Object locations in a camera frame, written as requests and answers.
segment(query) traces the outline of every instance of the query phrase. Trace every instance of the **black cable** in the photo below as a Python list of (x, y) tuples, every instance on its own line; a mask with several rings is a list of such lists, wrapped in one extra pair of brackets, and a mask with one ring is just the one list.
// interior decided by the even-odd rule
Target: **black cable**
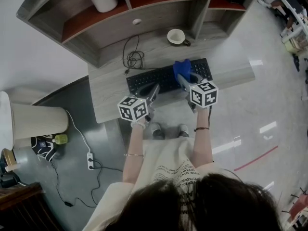
[[(100, 165), (100, 167), (94, 167), (94, 168), (93, 168), (93, 169), (99, 169), (100, 172), (99, 172), (98, 175), (97, 175), (98, 187), (93, 188), (93, 189), (91, 190), (91, 197), (92, 197), (92, 200), (93, 200), (93, 202), (94, 202), (94, 203), (96, 204), (96, 206), (97, 206), (97, 203), (95, 202), (94, 197), (93, 197), (93, 191), (94, 191), (94, 190), (97, 190), (97, 189), (99, 189), (99, 188), (101, 187), (100, 174), (101, 174), (101, 172), (102, 172), (102, 169), (103, 169), (103, 168), (107, 168), (107, 169), (110, 169), (110, 170), (117, 170), (117, 171), (120, 171), (120, 172), (123, 172), (123, 171), (120, 170), (120, 169), (117, 169), (117, 168), (104, 167), (104, 166), (102, 166), (102, 164), (101, 164), (99, 161), (97, 161), (97, 160), (93, 160), (93, 161), (96, 162), (96, 163), (98, 163), (98, 164)], [(66, 206), (68, 206), (68, 207), (73, 207), (73, 206), (75, 206), (75, 204), (76, 204), (76, 200), (79, 200), (79, 201), (80, 201), (81, 203), (83, 203), (86, 207), (89, 207), (89, 208), (96, 208), (96, 206), (89, 206), (89, 205), (87, 205), (85, 202), (82, 201), (82, 199), (80, 199), (80, 198), (78, 198), (78, 197), (76, 197), (76, 198), (74, 199), (74, 204), (72, 204), (72, 203), (70, 203), (70, 202), (68, 202), (68, 201), (64, 201), (63, 198), (61, 197), (61, 195), (60, 195), (60, 193), (59, 193), (59, 189), (58, 189), (58, 185), (59, 185), (59, 174), (58, 174), (57, 168), (56, 168), (56, 166), (54, 165), (53, 162), (51, 162), (51, 166), (54, 168), (54, 171), (55, 171), (56, 174), (57, 174), (57, 185), (56, 185), (57, 192), (58, 192), (58, 194), (59, 194), (60, 199), (62, 200), (62, 202), (63, 202)]]
[(62, 200), (62, 202), (63, 202), (66, 206), (68, 206), (68, 207), (73, 207), (73, 206), (75, 206), (76, 200), (78, 199), (78, 200), (80, 200), (81, 203), (83, 203), (86, 207), (89, 207), (89, 208), (96, 208), (96, 206), (89, 206), (89, 205), (87, 205), (85, 202), (83, 202), (83, 201), (82, 201), (80, 198), (78, 198), (78, 197), (76, 197), (76, 198), (74, 199), (74, 204), (72, 204), (72, 203), (70, 203), (70, 202), (67, 202), (67, 201), (64, 201), (63, 198), (61, 197), (61, 195), (60, 195), (60, 193), (59, 193), (59, 189), (58, 189), (58, 185), (59, 185), (59, 174), (58, 174), (58, 172), (57, 172), (57, 168), (56, 168), (56, 166), (53, 164), (53, 162), (51, 162), (51, 166), (54, 168), (54, 171), (55, 171), (56, 174), (57, 174), (57, 185), (56, 185), (57, 192), (58, 192), (58, 194), (59, 194), (60, 199)]
[(101, 187), (100, 174), (101, 174), (101, 172), (102, 172), (102, 169), (103, 169), (103, 167), (100, 168), (100, 172), (99, 172), (98, 175), (97, 175), (98, 187), (97, 187), (97, 188), (93, 188), (93, 189), (91, 190), (91, 197), (92, 197), (93, 202), (94, 202), (96, 205), (97, 205), (97, 203), (96, 203), (95, 200), (94, 200), (93, 191), (96, 190), (96, 189), (99, 189), (99, 188)]
[(105, 166), (102, 166), (102, 164), (99, 161), (96, 161), (96, 160), (93, 160), (93, 161), (97, 162), (100, 165), (100, 167), (95, 167), (94, 169), (107, 168), (107, 169), (117, 170), (117, 171), (123, 172), (123, 170), (121, 170), (121, 169), (117, 169), (117, 168), (113, 168), (113, 167), (105, 167)]
[(92, 197), (92, 200), (93, 200), (93, 202), (97, 205), (97, 203), (95, 202), (94, 197), (93, 197), (93, 191), (96, 190), (96, 189), (99, 189), (99, 188), (101, 187), (101, 183), (100, 183), (99, 176), (100, 176), (100, 173), (102, 172), (102, 169), (103, 169), (103, 168), (107, 168), (107, 169), (110, 169), (110, 170), (117, 170), (117, 171), (120, 171), (120, 172), (123, 172), (123, 171), (122, 171), (121, 169), (117, 169), (117, 168), (105, 167), (105, 166), (103, 166), (103, 165), (102, 165), (99, 161), (97, 161), (97, 160), (93, 160), (93, 162), (96, 162), (96, 163), (98, 163), (98, 164), (100, 165), (100, 167), (94, 167), (94, 168), (93, 168), (93, 169), (99, 169), (100, 172), (99, 172), (98, 175), (97, 175), (98, 187), (91, 190), (91, 197)]
[[(124, 55), (125, 55), (125, 48), (126, 48), (126, 45), (127, 43), (133, 39), (134, 37), (137, 37), (138, 38), (138, 41), (137, 41), (137, 45), (136, 45), (136, 49), (132, 52), (130, 52), (127, 57), (126, 57), (126, 64), (125, 64), (125, 59), (124, 59)], [(137, 69), (137, 70), (148, 70), (148, 69), (158, 69), (158, 68), (143, 68), (143, 58), (144, 58), (144, 53), (142, 51), (138, 51), (137, 48), (138, 48), (138, 45), (139, 45), (139, 41), (140, 41), (140, 38), (139, 38), (139, 35), (134, 35), (130, 38), (128, 38), (128, 40), (126, 41), (125, 45), (124, 45), (124, 48), (123, 48), (123, 55), (122, 55), (122, 62), (123, 62), (123, 66), (125, 68), (127, 68), (127, 70), (124, 72), (125, 75), (127, 75), (129, 73), (129, 70), (130, 69)]]

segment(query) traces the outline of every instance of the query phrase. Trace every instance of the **yellow bottle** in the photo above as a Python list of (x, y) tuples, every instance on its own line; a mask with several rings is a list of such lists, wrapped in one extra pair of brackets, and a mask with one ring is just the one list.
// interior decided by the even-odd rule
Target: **yellow bottle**
[(56, 144), (66, 144), (68, 139), (66, 134), (58, 134), (54, 137)]

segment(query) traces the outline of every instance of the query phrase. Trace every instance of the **gray floor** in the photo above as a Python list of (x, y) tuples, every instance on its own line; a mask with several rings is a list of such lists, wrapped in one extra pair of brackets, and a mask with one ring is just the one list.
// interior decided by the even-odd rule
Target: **gray floor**
[[(98, 159), (104, 166), (123, 169), (124, 151), (115, 148), (111, 144), (112, 139), (109, 139), (108, 143), (105, 126), (109, 126), (109, 130), (112, 130), (110, 127), (112, 124), (96, 123), (88, 81), (69, 87), (41, 105), (60, 106), (67, 109), (77, 128), (88, 139), (95, 159)], [(60, 194), (65, 201), (72, 203), (75, 197), (79, 197), (88, 205), (94, 206), (90, 191), (98, 186), (96, 178), (99, 170), (88, 170), (88, 149), (71, 123), (66, 134), (69, 143), (58, 148), (57, 157), (53, 160), (59, 173)], [(21, 180), (25, 183), (40, 182), (46, 192), (46, 201), (60, 224), (68, 231), (82, 230), (94, 208), (84, 206), (79, 200), (74, 207), (65, 206), (56, 191), (57, 177), (50, 163), (39, 159), (31, 148), (14, 152), (17, 161), (22, 163), (22, 167), (16, 171)], [(100, 175), (102, 186), (94, 191), (94, 199), (99, 201), (107, 187), (113, 182), (121, 181), (121, 177), (121, 172), (103, 169)]]

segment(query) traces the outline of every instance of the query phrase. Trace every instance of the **floor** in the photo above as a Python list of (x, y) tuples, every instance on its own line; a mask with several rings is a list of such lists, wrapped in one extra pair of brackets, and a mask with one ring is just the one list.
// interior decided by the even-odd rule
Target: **floor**
[[(269, 9), (253, 4), (232, 37), (243, 45), (243, 54), (251, 61), (256, 80), (219, 92), (210, 133), (216, 162), (223, 168), (235, 169), (243, 181), (267, 186), (279, 210), (288, 210), (290, 194), (298, 193), (299, 187), (308, 187), (308, 102), (300, 99), (305, 88), (305, 64), (301, 62), (298, 73), (292, 56), (281, 43), (282, 29), (281, 22)], [(123, 150), (116, 148), (116, 138), (110, 139), (117, 136), (112, 124), (95, 122), (88, 82), (66, 89), (43, 105), (67, 108), (87, 137), (95, 157), (105, 166), (123, 168)], [(182, 101), (157, 109), (154, 120), (172, 138), (180, 123), (187, 124), (193, 136), (196, 116)], [(127, 144), (129, 127), (119, 122), (122, 143)], [(68, 136), (69, 144), (59, 148), (55, 160), (60, 194), (65, 200), (73, 201), (78, 196), (93, 205), (90, 190), (97, 186), (98, 171), (87, 170), (87, 148), (73, 127), (69, 128)], [(57, 195), (56, 175), (50, 164), (39, 161), (31, 148), (15, 154), (23, 164), (17, 172), (21, 180), (41, 182), (46, 200), (63, 227), (70, 231), (82, 230), (93, 208), (80, 202), (75, 207), (66, 207)], [(95, 191), (96, 200), (110, 183), (121, 180), (121, 173), (104, 169), (100, 180), (102, 186)]]

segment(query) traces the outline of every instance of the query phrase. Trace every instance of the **wall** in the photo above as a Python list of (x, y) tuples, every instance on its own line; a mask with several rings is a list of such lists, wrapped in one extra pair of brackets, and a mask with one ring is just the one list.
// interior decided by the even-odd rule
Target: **wall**
[(87, 64), (16, 18), (24, 0), (0, 0), (0, 90), (34, 103), (88, 74)]

